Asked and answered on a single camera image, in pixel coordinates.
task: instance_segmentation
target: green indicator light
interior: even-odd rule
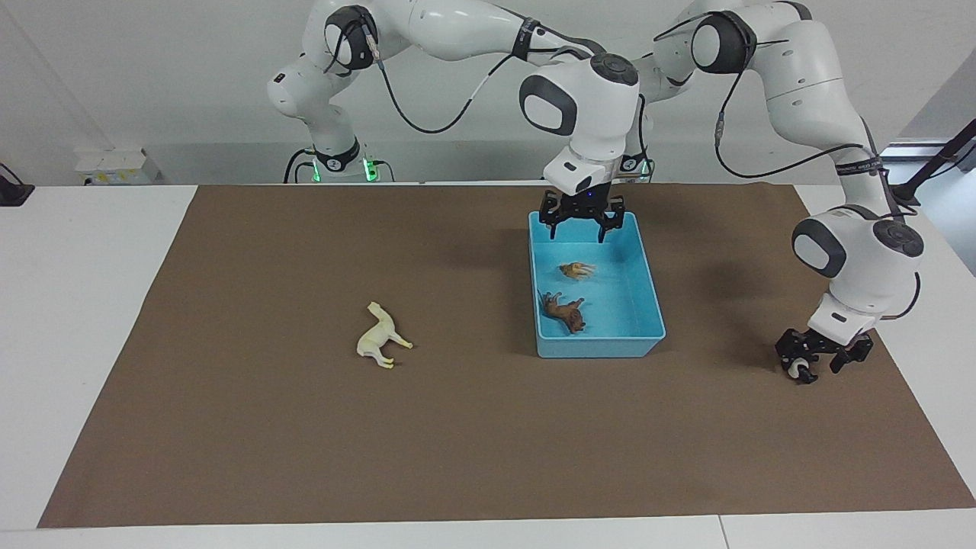
[[[366,172],[366,181],[373,183],[380,179],[380,174],[376,171],[376,166],[372,160],[363,158],[363,170]]]

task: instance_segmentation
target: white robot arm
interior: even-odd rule
[[[924,245],[891,195],[871,133],[848,99],[827,29],[797,2],[744,7],[736,0],[695,0],[656,38],[655,50],[659,55],[636,63],[648,102],[679,93],[696,68],[740,77],[751,69],[762,78],[776,132],[834,161],[845,204],[801,221],[793,232],[796,256],[830,287],[810,329],[788,330],[776,348],[790,376],[804,383],[817,378],[809,363],[818,353],[835,354],[834,373],[864,360],[872,345],[866,332],[904,308],[913,290],[917,298]],[[648,69],[659,76],[645,77]],[[722,165],[744,178],[776,173],[744,176],[728,168],[719,151],[723,118],[724,106],[715,130]],[[633,150],[632,136],[630,143]]]
[[[565,194],[581,196],[572,205],[557,204],[551,225],[565,217],[591,217],[605,230],[619,226],[622,219],[604,212],[637,105],[636,70],[591,40],[565,36],[480,0],[315,3],[305,52],[268,82],[267,91],[279,111],[308,126],[323,173],[346,175],[361,154],[347,114],[331,105],[332,98],[357,71],[374,64],[386,78],[384,61],[410,45],[445,61],[503,53],[539,66],[522,84],[522,112],[536,128],[571,138],[544,175]],[[582,197],[588,200],[581,204]]]

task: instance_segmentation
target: brown paper mat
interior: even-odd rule
[[[535,357],[539,188],[201,188],[41,527],[970,507],[883,345],[797,387],[791,188],[624,189],[668,328]],[[393,315],[413,350],[354,353]]]

